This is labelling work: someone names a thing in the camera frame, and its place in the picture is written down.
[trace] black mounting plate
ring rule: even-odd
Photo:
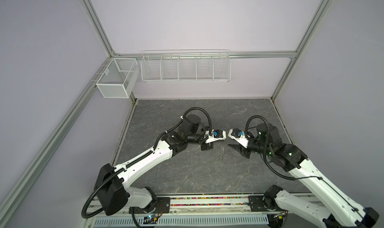
[[[170,207],[170,197],[158,197],[156,202],[155,210],[151,213],[144,212],[143,209],[139,207],[132,207],[134,209],[135,214],[153,214],[153,213],[161,213],[161,210],[164,207],[163,214],[169,213],[169,207]]]
[[[267,208],[264,207],[264,201],[263,201],[263,195],[249,195],[248,200],[249,205],[251,207],[251,211],[270,211]]]

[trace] white wire basket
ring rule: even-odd
[[[143,51],[144,82],[230,81],[229,52],[149,53]]]
[[[96,85],[105,98],[129,98],[139,73],[135,58],[113,58]]]

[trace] mesh basket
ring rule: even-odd
[[[144,82],[229,81],[229,53],[144,55],[141,78]]]
[[[135,58],[113,58],[96,85],[106,98],[129,98],[139,72]]]

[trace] wire shelf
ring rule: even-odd
[[[229,52],[148,53],[141,61],[144,82],[230,81]]]
[[[139,73],[135,58],[113,58],[96,85],[105,98],[129,98]]]

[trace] metal beam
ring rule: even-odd
[[[305,31],[304,36],[301,39],[299,46],[296,49],[297,55],[296,55],[296,57],[292,58],[291,61],[289,62],[288,67],[286,68],[283,76],[281,77],[279,83],[276,86],[275,91],[273,92],[273,95],[271,97],[272,100],[275,100],[277,98],[277,96],[279,95],[281,89],[283,88],[289,75],[291,74],[291,72],[295,68],[297,61],[302,56],[306,46],[308,45],[309,41],[313,37],[316,29],[318,28],[319,24],[323,20],[324,15],[326,14],[326,12],[327,12],[327,10],[328,10],[328,8],[332,2],[333,2],[333,0],[321,0],[312,20],[310,22],[310,25],[308,26],[307,30]]]
[[[97,37],[99,38],[100,43],[102,44],[105,53],[107,54],[108,57],[113,57],[115,52],[112,49],[112,45],[108,40],[108,37],[101,26],[101,22],[99,20],[99,17],[96,14],[96,11],[91,3],[91,0],[79,0],[81,6],[84,9],[84,12],[91,23]]]
[[[170,56],[171,53],[156,53],[158,56]],[[198,55],[197,53],[172,53],[172,55]],[[131,54],[118,54],[115,58],[135,58],[141,60],[143,54],[131,53]],[[230,58],[294,58],[296,57],[296,51],[244,51],[244,52],[229,52]]]
[[[81,111],[83,111],[85,105],[92,97],[96,89],[96,81],[99,79],[110,60],[111,59],[108,58],[103,63],[97,74],[88,83],[85,90],[81,93],[65,117],[60,121],[59,125],[53,131],[49,139],[45,142],[39,153],[0,205],[0,228],[7,225],[19,206],[22,204],[28,192],[31,190],[32,186],[36,183],[40,174],[51,160],[55,151],[64,140],[76,119],[79,117]]]

